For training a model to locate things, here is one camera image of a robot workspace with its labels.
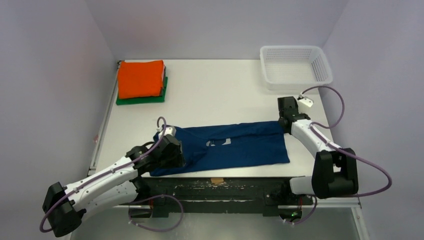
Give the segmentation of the blue t shirt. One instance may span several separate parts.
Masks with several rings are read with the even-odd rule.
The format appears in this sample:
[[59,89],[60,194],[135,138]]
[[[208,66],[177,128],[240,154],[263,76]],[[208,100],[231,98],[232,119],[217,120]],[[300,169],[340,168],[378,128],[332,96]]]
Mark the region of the blue t shirt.
[[277,121],[175,127],[185,165],[157,168],[153,177],[230,168],[288,164],[284,130]]

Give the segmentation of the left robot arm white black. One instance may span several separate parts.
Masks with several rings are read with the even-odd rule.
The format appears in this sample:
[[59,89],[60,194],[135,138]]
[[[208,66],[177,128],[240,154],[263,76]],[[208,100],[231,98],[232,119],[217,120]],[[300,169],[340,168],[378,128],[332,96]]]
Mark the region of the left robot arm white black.
[[42,233],[59,238],[76,230],[84,220],[121,204],[142,205],[167,194],[152,195],[142,175],[162,167],[184,165],[182,143],[172,134],[135,146],[110,167],[63,186],[52,184],[46,193],[39,224]]

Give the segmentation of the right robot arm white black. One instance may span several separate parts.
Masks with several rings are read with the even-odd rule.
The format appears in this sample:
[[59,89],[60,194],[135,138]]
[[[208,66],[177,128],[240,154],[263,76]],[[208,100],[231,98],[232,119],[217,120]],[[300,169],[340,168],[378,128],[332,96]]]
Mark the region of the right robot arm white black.
[[357,161],[351,148],[340,148],[312,125],[311,118],[299,109],[293,96],[277,99],[278,123],[286,134],[300,141],[314,157],[312,174],[293,177],[281,189],[280,196],[288,204],[300,195],[319,199],[345,197],[359,190]]

